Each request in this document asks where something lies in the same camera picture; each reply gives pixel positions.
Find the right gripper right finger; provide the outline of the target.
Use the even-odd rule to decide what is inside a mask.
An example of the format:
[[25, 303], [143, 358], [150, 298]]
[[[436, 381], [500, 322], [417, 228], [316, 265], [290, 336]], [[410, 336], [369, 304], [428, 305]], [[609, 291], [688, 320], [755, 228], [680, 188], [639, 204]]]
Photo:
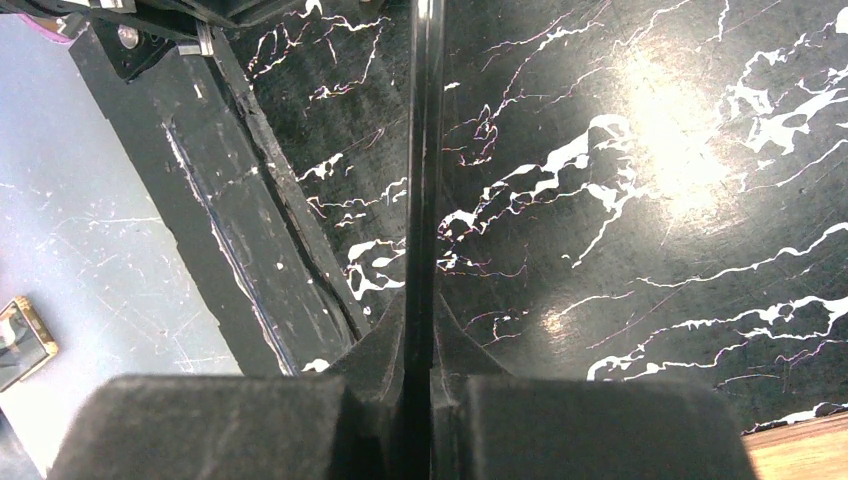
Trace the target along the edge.
[[513, 375], [460, 325], [442, 294], [434, 304], [433, 367], [430, 373], [433, 408], [476, 406], [482, 395]]

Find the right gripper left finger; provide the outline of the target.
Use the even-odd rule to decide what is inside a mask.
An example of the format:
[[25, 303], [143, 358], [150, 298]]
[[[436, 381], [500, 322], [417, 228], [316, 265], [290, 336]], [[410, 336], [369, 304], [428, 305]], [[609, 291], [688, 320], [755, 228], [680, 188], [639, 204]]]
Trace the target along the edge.
[[361, 405], [365, 424], [390, 424], [404, 380], [406, 294], [396, 293], [374, 328], [330, 365]]

